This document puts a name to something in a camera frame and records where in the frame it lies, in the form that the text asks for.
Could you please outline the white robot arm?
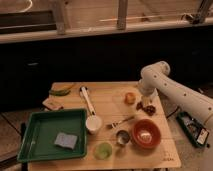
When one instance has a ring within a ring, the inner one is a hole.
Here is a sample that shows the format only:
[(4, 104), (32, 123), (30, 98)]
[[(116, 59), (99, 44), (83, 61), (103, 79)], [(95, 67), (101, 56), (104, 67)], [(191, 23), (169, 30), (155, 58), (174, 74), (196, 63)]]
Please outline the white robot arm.
[(208, 129), (213, 129), (213, 99), (196, 92), (168, 77), (170, 66), (165, 61), (141, 69), (138, 88), (141, 94), (153, 98), (159, 90)]

